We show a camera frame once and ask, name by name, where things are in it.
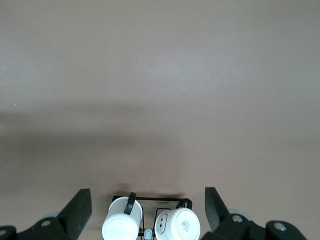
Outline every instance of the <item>bolt head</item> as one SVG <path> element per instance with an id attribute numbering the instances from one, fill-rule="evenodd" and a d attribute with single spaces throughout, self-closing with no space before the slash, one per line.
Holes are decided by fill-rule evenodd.
<path id="1" fill-rule="evenodd" d="M 277 230 L 279 230 L 279 231 L 282 231 L 282 232 L 284 232 L 284 231 L 287 230 L 286 226 L 283 225 L 281 222 L 275 222 L 275 223 L 273 224 L 273 226 L 275 227 L 275 229 L 277 229 Z"/>
<path id="2" fill-rule="evenodd" d="M 240 217 L 239 215 L 233 215 L 232 216 L 233 221 L 235 221 L 236 223 L 242 223 L 244 220 L 242 219 L 242 217 Z"/>
<path id="3" fill-rule="evenodd" d="M 6 235 L 7 234 L 7 230 L 2 229 L 0 230 L 0 236 Z"/>

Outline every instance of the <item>white mug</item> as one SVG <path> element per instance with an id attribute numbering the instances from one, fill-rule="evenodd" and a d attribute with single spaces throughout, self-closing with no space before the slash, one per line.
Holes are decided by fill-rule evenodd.
<path id="1" fill-rule="evenodd" d="M 136 194 L 114 200 L 102 225 L 104 240 L 136 240 L 142 219 L 142 207 Z"/>
<path id="2" fill-rule="evenodd" d="M 177 209 L 161 212 L 155 221 L 154 231 L 158 240 L 198 240 L 200 222 L 192 211 L 192 202 L 185 198 L 178 203 Z"/>

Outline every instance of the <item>black mug handle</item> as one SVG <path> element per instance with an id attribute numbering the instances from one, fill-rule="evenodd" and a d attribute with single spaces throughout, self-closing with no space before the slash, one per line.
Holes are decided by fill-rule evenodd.
<path id="1" fill-rule="evenodd" d="M 132 208 L 134 207 L 135 202 L 136 202 L 136 197 L 137 197 L 136 193 L 134 193 L 134 192 L 130 193 L 129 198 L 128 198 L 128 203 L 126 204 L 124 212 L 123 212 L 124 214 L 127 214 L 127 215 L 131 214 Z"/>
<path id="2" fill-rule="evenodd" d="M 192 210 L 192 201 L 189 198 L 184 198 L 178 202 L 176 209 L 183 208 L 186 204 L 186 208 Z"/>

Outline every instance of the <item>gray surface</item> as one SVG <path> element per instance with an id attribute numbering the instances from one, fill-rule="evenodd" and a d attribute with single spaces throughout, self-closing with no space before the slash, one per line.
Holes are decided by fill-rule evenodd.
<path id="1" fill-rule="evenodd" d="M 204 188 L 320 239 L 319 1 L 0 1 L 0 225 L 91 188 Z"/>

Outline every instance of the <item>wire rack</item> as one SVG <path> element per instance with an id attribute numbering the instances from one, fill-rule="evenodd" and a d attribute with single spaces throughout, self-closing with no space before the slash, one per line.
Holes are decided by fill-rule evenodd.
<path id="1" fill-rule="evenodd" d="M 126 197 L 126 196 L 113 196 L 112 198 L 112 202 L 118 198 L 121 197 Z M 163 202 L 180 202 L 183 200 L 183 198 L 169 198 L 169 197 L 141 197 L 141 196 L 137 196 L 135 198 L 135 200 L 142 200 L 142 201 L 163 201 Z M 156 233 L 155 233 L 155 225 L 156 225 L 156 219 L 158 217 L 158 212 L 161 210 L 171 210 L 171 208 L 167 208 L 167 207 L 158 207 L 155 211 L 155 215 L 154 215 L 154 221 L 153 221 L 153 227 L 152 227 L 152 236 L 153 236 L 153 240 L 155 240 L 156 237 Z M 143 239 L 143 236 L 145 235 L 145 213 L 144 213 L 144 208 L 142 207 L 142 227 L 139 228 L 139 234 L 138 237 L 140 237 L 140 240 Z"/>

